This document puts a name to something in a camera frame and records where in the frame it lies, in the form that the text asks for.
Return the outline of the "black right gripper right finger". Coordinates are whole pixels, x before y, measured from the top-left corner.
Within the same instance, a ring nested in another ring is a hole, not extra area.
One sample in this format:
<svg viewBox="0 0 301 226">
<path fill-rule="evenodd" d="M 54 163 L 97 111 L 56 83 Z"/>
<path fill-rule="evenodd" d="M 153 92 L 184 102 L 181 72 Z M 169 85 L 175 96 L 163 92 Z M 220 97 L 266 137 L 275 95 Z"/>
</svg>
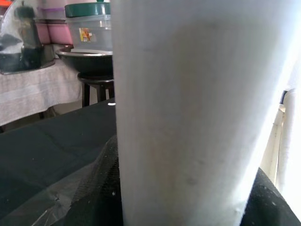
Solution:
<svg viewBox="0 0 301 226">
<path fill-rule="evenodd" d="M 258 168 L 241 226 L 301 226 L 301 222 L 261 168 Z"/>
</svg>

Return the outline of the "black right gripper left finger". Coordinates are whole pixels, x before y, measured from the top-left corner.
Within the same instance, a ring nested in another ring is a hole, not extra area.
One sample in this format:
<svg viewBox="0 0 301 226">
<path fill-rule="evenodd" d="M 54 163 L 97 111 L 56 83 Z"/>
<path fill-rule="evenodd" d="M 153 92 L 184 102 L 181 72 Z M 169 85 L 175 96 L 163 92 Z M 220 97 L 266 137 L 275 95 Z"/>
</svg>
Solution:
<svg viewBox="0 0 301 226">
<path fill-rule="evenodd" d="M 53 226 L 123 226 L 116 135 L 91 164 L 62 183 L 67 212 Z"/>
</svg>

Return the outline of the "clear tape strip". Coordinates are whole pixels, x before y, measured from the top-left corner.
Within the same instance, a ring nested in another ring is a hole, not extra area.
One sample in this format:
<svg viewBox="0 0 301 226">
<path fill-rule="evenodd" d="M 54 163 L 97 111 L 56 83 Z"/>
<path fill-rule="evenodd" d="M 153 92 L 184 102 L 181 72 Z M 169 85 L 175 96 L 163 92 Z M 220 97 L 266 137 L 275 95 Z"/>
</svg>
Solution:
<svg viewBox="0 0 301 226">
<path fill-rule="evenodd" d="M 63 194 L 62 183 L 64 178 L 43 189 L 6 216 L 1 217 L 0 226 L 53 226 L 67 212 L 65 204 L 67 196 Z"/>
</svg>

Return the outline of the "black stool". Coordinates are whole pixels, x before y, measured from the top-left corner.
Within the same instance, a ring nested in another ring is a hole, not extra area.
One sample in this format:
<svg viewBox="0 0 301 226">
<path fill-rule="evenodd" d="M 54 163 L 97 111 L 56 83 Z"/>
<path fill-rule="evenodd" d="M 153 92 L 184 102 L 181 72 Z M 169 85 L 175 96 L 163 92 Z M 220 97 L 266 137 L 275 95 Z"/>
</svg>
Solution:
<svg viewBox="0 0 301 226">
<path fill-rule="evenodd" d="M 114 78 L 109 76 L 96 76 L 88 73 L 79 73 L 78 80 L 82 83 L 82 107 L 90 105 L 90 88 L 96 89 L 97 102 L 115 97 Z"/>
</svg>

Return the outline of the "clear plastic drawer box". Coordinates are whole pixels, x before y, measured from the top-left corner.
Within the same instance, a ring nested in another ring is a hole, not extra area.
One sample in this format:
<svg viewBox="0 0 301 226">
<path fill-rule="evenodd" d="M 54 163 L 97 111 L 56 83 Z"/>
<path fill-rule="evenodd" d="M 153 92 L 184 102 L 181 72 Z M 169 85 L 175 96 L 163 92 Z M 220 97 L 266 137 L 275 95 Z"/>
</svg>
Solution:
<svg viewBox="0 0 301 226">
<path fill-rule="evenodd" d="M 110 15 L 70 17 L 66 22 L 73 41 L 73 52 L 112 52 Z"/>
</svg>

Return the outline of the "pink plastic tub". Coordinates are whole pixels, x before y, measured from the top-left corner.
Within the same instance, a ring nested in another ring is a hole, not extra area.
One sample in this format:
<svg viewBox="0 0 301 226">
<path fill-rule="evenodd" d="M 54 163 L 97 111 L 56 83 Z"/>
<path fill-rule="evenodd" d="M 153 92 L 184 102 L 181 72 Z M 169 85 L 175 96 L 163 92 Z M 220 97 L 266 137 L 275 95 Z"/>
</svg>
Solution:
<svg viewBox="0 0 301 226">
<path fill-rule="evenodd" d="M 37 21 L 36 27 L 42 44 L 73 44 L 67 24 L 48 24 L 44 21 Z"/>
</svg>

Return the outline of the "green box lid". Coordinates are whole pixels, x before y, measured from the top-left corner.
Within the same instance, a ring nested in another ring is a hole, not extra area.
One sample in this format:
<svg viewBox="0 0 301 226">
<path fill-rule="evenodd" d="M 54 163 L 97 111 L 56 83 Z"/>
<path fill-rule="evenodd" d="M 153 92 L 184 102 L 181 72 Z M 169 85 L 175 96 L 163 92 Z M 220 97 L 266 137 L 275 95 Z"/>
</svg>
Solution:
<svg viewBox="0 0 301 226">
<path fill-rule="evenodd" d="M 65 5 L 65 16 L 82 17 L 82 16 L 98 16 L 110 15 L 111 6 L 108 2 L 89 2 Z"/>
</svg>

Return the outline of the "clear tub purple lid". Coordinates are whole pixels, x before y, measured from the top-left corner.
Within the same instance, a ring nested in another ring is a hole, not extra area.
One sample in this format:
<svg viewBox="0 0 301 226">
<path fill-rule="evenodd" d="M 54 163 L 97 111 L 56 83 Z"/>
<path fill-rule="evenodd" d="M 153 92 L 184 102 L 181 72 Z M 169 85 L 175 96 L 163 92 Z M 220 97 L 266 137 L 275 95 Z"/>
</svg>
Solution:
<svg viewBox="0 0 301 226">
<path fill-rule="evenodd" d="M 65 20 L 64 8 L 40 8 L 37 7 L 38 16 L 45 20 Z"/>
</svg>

